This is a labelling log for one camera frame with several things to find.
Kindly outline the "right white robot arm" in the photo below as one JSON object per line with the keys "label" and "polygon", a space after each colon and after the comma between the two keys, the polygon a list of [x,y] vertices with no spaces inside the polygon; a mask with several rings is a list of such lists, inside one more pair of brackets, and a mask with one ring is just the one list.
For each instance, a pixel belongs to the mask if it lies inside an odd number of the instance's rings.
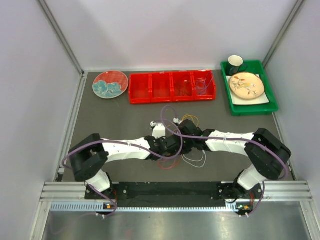
{"label": "right white robot arm", "polygon": [[192,121],[184,120],[178,129],[187,150],[228,152],[249,158],[250,167],[241,171],[232,186],[222,191],[226,199],[245,198],[256,185],[266,180],[279,180],[282,172],[285,175],[289,173],[287,163],[292,152],[265,128],[243,134],[214,129],[202,131]]}

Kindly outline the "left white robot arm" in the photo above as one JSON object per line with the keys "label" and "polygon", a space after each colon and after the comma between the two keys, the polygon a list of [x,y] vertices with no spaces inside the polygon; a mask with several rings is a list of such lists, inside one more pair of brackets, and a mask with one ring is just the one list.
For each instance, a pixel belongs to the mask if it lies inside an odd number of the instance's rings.
{"label": "left white robot arm", "polygon": [[106,163],[124,160],[152,160],[175,158],[183,148],[182,138],[145,136],[134,140],[103,139],[98,133],[89,135],[68,152],[74,180],[94,187],[102,198],[114,191]]}

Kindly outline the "green plastic tray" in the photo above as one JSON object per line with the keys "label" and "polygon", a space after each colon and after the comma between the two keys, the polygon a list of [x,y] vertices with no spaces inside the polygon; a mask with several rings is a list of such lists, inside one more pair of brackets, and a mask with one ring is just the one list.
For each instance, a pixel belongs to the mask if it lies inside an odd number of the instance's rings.
{"label": "green plastic tray", "polygon": [[259,75],[260,79],[264,83],[264,86],[266,87],[265,93],[269,100],[269,103],[258,105],[233,105],[230,92],[229,90],[227,90],[227,76],[229,76],[226,74],[227,62],[223,61],[220,63],[220,66],[231,114],[233,116],[253,116],[270,115],[274,112],[277,112],[279,110],[279,106],[261,61],[246,60],[244,63],[248,66],[247,70],[249,73]]}

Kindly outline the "white square plate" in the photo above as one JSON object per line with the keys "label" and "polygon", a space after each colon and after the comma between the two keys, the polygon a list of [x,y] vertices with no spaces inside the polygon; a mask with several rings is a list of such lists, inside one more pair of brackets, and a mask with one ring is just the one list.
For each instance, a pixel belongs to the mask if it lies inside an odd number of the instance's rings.
{"label": "white square plate", "polygon": [[266,87],[264,86],[265,90],[264,90],[264,94],[261,95],[260,97],[256,98],[256,99],[251,99],[251,100],[244,100],[241,99],[239,97],[237,97],[230,89],[229,87],[229,80],[230,80],[231,76],[227,76],[227,90],[229,90],[230,96],[231,96],[231,102],[233,105],[236,106],[250,106],[250,105],[262,105],[262,104],[267,104],[269,103],[269,99],[266,95]]}

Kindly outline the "aluminium frame left post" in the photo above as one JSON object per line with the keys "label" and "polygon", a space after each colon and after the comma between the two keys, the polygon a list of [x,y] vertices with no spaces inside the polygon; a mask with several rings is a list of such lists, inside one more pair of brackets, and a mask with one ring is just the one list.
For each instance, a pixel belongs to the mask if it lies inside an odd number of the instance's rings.
{"label": "aluminium frame left post", "polygon": [[43,14],[45,15],[46,19],[48,20],[50,26],[52,27],[53,32],[57,36],[63,50],[65,51],[67,57],[71,61],[72,65],[76,69],[76,71],[83,76],[85,71],[81,67],[79,61],[77,60],[70,44],[68,43],[63,31],[61,30],[56,18],[54,17],[49,5],[45,0],[36,0],[37,4],[41,8]]}

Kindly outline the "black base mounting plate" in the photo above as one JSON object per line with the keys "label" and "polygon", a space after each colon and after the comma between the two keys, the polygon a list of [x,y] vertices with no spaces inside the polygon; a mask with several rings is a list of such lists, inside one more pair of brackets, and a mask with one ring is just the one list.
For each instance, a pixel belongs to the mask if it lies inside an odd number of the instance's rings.
{"label": "black base mounting plate", "polygon": [[233,183],[119,182],[103,194],[122,208],[222,207],[226,201],[251,201],[257,196]]}

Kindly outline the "beige bird pattern plate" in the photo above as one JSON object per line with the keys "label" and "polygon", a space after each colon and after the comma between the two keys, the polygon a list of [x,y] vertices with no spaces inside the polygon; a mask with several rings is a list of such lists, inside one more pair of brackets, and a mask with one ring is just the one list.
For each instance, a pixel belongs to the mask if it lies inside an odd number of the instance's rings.
{"label": "beige bird pattern plate", "polygon": [[230,90],[240,99],[254,100],[265,93],[262,80],[255,74],[240,72],[229,79]]}

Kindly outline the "aluminium frame post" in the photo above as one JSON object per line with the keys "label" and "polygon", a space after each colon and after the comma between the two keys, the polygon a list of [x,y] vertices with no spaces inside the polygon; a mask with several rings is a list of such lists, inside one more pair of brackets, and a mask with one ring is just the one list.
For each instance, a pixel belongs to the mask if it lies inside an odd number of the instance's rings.
{"label": "aluminium frame post", "polygon": [[268,63],[272,59],[273,55],[277,51],[277,48],[281,45],[283,38],[287,34],[288,30],[290,29],[291,25],[293,24],[296,17],[299,15],[300,11],[302,10],[304,4],[306,3],[305,0],[296,0],[294,3],[293,8],[289,12],[284,24],[282,25],[279,33],[277,34],[276,38],[274,39],[269,51],[267,52],[264,60],[262,61],[262,65],[264,68],[267,67]]}
{"label": "aluminium frame post", "polygon": [[67,57],[71,61],[72,65],[76,69],[76,71],[83,76],[85,71],[81,67],[79,61],[77,60],[70,44],[68,43],[63,31],[61,30],[56,18],[54,17],[49,5],[45,0],[36,0],[37,4],[41,8],[43,14],[45,15],[46,19],[48,20],[50,26],[52,27],[53,32],[57,36],[63,50],[65,51]]}

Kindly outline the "red blue floral plate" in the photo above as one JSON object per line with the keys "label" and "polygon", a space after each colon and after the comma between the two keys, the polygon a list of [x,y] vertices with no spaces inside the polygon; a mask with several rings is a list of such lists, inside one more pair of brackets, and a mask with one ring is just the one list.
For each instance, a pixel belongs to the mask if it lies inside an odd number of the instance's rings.
{"label": "red blue floral plate", "polygon": [[120,71],[107,71],[99,74],[92,84],[92,90],[101,99],[114,99],[126,92],[128,77]]}

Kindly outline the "aluminium frame right post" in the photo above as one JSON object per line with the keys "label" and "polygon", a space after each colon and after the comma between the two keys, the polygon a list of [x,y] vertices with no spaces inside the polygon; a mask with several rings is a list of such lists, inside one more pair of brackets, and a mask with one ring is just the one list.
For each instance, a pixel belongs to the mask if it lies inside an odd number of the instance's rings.
{"label": "aluminium frame right post", "polygon": [[281,45],[283,38],[287,34],[288,30],[290,29],[291,25],[293,24],[296,17],[299,15],[300,11],[302,10],[304,4],[306,3],[305,0],[296,0],[294,3],[293,8],[289,12],[284,24],[282,25],[279,33],[277,34],[276,38],[274,39],[269,51],[267,52],[264,60],[262,61],[262,65],[264,68],[267,67],[268,63],[272,59],[273,55],[277,51],[277,48]]}

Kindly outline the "white green cup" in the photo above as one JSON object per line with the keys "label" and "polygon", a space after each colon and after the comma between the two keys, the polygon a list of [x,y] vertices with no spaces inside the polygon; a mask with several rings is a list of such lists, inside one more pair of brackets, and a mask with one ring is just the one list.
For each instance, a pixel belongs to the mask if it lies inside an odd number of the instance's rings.
{"label": "white green cup", "polygon": [[231,55],[228,57],[225,72],[228,76],[232,76],[246,71],[247,68],[248,65],[244,63],[244,60],[240,56]]}

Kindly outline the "red four-compartment bin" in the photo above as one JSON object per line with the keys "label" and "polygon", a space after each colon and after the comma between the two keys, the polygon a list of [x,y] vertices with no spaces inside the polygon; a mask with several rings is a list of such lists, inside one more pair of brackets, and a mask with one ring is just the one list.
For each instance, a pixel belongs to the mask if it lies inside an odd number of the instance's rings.
{"label": "red four-compartment bin", "polygon": [[213,101],[217,87],[211,70],[133,73],[128,95],[131,104]]}

